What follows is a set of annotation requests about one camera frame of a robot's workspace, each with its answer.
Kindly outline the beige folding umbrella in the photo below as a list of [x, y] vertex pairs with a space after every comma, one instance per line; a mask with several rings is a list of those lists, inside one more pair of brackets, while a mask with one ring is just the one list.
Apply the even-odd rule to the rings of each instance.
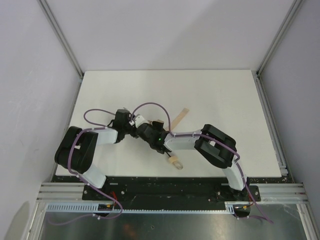
[[169, 140], [166, 141], [167, 137], [172, 137], [172, 133], [168, 127], [164, 127], [164, 122], [160, 119], [157, 120], [147, 120], [149, 124], [153, 125], [159, 130], [160, 136], [159, 139], [155, 142], [148, 142], [148, 145], [151, 149], [155, 150], [160, 154], [167, 155], [167, 162], [174, 166], [177, 170], [183, 169], [183, 164], [179, 161], [179, 158], [173, 154], [173, 151], [167, 148], [166, 143], [169, 143]]

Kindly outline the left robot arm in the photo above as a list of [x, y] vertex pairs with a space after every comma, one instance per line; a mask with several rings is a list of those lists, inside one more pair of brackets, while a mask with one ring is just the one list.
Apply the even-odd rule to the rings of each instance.
[[96, 147], [117, 144], [126, 135], [132, 134], [135, 128], [130, 121], [131, 113], [127, 109], [119, 109], [108, 125], [98, 123], [97, 127], [86, 129], [69, 127], [54, 155], [54, 161], [85, 183], [97, 189], [103, 188], [107, 177], [93, 163]]

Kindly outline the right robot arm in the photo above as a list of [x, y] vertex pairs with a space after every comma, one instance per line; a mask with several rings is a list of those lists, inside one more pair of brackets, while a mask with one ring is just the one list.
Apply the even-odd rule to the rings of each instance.
[[223, 196], [243, 201], [248, 195], [247, 177], [240, 167], [236, 141], [213, 125], [205, 124], [197, 131], [172, 133], [162, 123], [143, 121], [135, 123], [136, 135], [160, 154], [173, 155], [174, 151], [196, 150], [211, 165], [222, 169], [228, 180]]

